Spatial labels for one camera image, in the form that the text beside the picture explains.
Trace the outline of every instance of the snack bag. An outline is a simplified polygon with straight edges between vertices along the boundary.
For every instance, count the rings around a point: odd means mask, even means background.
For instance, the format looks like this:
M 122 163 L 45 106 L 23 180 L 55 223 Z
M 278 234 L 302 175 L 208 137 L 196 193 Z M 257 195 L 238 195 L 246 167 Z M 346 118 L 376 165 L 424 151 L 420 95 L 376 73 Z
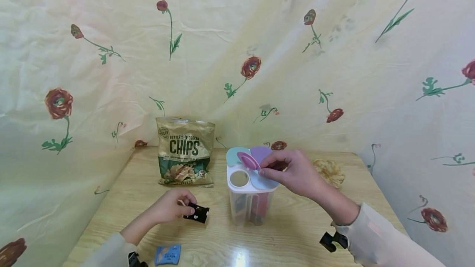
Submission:
M 209 158 L 215 124 L 157 117 L 159 183 L 213 187 Z

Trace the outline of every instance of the small blue package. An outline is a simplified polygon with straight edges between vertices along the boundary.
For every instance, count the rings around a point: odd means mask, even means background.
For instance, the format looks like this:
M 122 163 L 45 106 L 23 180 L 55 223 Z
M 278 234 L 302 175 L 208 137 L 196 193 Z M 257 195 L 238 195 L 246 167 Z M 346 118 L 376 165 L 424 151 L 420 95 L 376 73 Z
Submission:
M 165 246 L 157 247 L 155 253 L 155 266 L 164 264 L 178 264 L 181 244 L 175 244 L 166 248 Z

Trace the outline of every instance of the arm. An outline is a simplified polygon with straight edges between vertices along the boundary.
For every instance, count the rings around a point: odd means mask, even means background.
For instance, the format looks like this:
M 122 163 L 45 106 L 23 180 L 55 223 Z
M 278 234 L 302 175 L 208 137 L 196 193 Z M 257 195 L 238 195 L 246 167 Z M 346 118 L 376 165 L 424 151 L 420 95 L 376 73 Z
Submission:
M 348 238 L 348 250 L 356 263 L 365 267 L 444 267 L 371 207 L 357 205 L 328 185 L 302 152 L 273 152 L 261 167 L 265 168 L 260 175 L 312 199 L 329 214 L 337 232 Z
M 189 202 L 197 203 L 195 196 L 186 189 L 171 189 L 146 211 L 137 216 L 120 233 L 114 234 L 82 264 L 83 267 L 129 267 L 128 254 L 150 229 L 157 224 L 169 223 L 183 215 L 194 214 Z

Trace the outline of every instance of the white sleeve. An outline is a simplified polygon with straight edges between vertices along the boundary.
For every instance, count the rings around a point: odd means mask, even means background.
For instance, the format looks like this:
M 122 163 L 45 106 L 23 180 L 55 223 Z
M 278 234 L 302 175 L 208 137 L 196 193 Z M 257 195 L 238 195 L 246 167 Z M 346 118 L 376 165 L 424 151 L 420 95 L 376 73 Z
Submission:
M 369 205 L 361 205 L 350 226 L 332 225 L 348 238 L 348 251 L 364 267 L 445 267 Z
M 127 243 L 122 235 L 112 235 L 100 246 L 86 261 L 82 267 L 129 267 L 128 255 L 137 251 L 137 247 Z

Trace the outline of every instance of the wooden table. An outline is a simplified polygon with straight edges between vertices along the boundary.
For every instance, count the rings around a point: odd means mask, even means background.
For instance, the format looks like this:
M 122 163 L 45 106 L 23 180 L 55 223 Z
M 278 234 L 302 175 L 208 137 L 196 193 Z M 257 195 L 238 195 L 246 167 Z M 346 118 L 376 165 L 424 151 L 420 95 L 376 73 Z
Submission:
M 328 252 L 319 244 L 325 232 L 334 234 L 329 216 L 309 199 L 279 186 L 265 224 L 244 227 L 231 222 L 226 182 L 226 150 L 213 152 L 210 174 L 214 188 L 191 187 L 199 205 L 210 207 L 207 225 L 184 218 L 153 228 L 138 245 L 141 260 L 154 266 L 157 246 L 181 244 L 178 266 L 359 266 L 344 249 Z M 310 159 L 336 161 L 346 180 L 341 191 L 356 202 L 366 202 L 396 229 L 396 218 L 361 159 L 347 152 L 308 152 Z M 158 184 L 157 150 L 138 149 L 91 219 L 63 267 L 78 267 L 86 257 L 147 209 L 169 187 Z

